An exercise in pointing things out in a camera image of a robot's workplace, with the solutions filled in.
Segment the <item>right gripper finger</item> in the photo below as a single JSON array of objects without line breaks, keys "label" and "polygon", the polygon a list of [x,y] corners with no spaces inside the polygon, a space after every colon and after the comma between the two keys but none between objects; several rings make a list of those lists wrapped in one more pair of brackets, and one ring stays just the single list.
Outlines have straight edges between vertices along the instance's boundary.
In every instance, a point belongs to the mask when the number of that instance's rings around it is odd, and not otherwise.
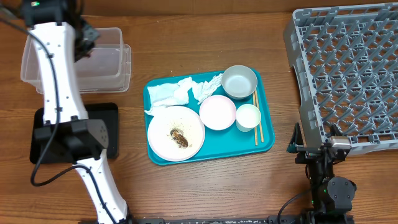
[{"label": "right gripper finger", "polygon": [[330,136],[342,136],[342,132],[339,130],[339,128],[336,126],[336,124],[332,124],[330,126]]},{"label": "right gripper finger", "polygon": [[292,138],[287,147],[287,152],[289,153],[298,153],[304,148],[302,133],[300,129],[299,123],[295,123],[294,131],[292,134]]}]

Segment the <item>small white cup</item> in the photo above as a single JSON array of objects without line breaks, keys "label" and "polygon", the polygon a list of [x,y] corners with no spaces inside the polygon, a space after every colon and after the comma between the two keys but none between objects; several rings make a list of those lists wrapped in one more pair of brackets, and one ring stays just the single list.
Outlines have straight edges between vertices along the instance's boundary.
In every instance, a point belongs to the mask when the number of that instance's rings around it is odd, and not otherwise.
[{"label": "small white cup", "polygon": [[236,126],[242,132],[248,132],[261,122],[261,112],[257,106],[251,104],[241,105],[236,110]]}]

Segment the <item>white napkin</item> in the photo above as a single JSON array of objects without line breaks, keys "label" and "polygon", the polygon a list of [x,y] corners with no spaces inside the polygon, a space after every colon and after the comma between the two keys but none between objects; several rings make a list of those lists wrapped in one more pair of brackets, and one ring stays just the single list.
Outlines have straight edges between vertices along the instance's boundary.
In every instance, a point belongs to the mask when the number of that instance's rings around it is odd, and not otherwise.
[{"label": "white napkin", "polygon": [[177,83],[150,86],[147,89],[151,107],[149,110],[145,110],[145,113],[155,116],[170,106],[187,105],[189,103],[189,90],[192,90],[194,99],[200,105],[221,86],[222,76],[222,73],[215,75],[209,82],[197,83],[193,81],[192,77],[187,77]]}]

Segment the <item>brown food scrap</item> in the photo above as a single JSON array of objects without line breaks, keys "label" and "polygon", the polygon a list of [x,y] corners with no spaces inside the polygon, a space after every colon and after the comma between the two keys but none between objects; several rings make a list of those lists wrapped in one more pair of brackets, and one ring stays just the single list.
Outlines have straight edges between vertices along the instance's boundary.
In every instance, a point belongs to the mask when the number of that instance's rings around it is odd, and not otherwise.
[{"label": "brown food scrap", "polygon": [[180,133],[179,130],[172,129],[170,131],[170,135],[172,139],[178,144],[179,147],[188,147],[188,141],[183,136],[183,134]]}]

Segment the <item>large white plate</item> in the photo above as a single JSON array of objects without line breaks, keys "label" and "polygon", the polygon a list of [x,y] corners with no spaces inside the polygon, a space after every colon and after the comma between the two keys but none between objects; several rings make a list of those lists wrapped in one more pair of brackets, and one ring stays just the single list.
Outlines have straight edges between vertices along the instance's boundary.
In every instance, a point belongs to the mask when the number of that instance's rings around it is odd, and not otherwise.
[{"label": "large white plate", "polygon": [[[170,131],[177,129],[188,141],[188,147],[179,147]],[[180,162],[193,157],[205,141],[205,127],[199,115],[184,106],[171,106],[156,114],[147,130],[150,148],[160,158]]]}]

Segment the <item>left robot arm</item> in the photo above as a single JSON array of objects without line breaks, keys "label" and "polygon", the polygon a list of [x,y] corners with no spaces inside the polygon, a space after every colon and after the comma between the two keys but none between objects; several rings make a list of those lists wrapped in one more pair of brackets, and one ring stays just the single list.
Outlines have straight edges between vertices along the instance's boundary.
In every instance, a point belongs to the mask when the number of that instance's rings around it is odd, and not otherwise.
[{"label": "left robot arm", "polygon": [[[21,16],[34,43],[44,93],[44,124],[34,131],[41,153],[30,182],[44,186],[75,170],[92,199],[98,223],[132,223],[109,168],[105,122],[89,118],[78,87],[75,62],[89,54],[98,37],[81,11],[76,1],[22,2]],[[49,180],[36,181],[44,157],[51,154],[71,167]]]}]

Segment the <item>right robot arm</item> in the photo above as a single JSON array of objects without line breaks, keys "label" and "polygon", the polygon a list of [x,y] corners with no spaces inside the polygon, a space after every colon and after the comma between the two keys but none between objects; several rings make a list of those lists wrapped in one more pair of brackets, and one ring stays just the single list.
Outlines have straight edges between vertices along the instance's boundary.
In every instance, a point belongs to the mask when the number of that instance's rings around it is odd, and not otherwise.
[{"label": "right robot arm", "polygon": [[290,203],[310,193],[312,208],[305,209],[288,223],[354,223],[353,217],[346,213],[352,210],[352,201],[357,190],[356,184],[334,174],[333,166],[343,162],[351,150],[351,143],[338,128],[331,127],[332,135],[321,146],[306,147],[303,143],[300,125],[294,126],[287,152],[296,155],[295,163],[305,165],[305,175],[310,188],[290,200],[279,210],[277,222],[284,219],[282,212]]}]

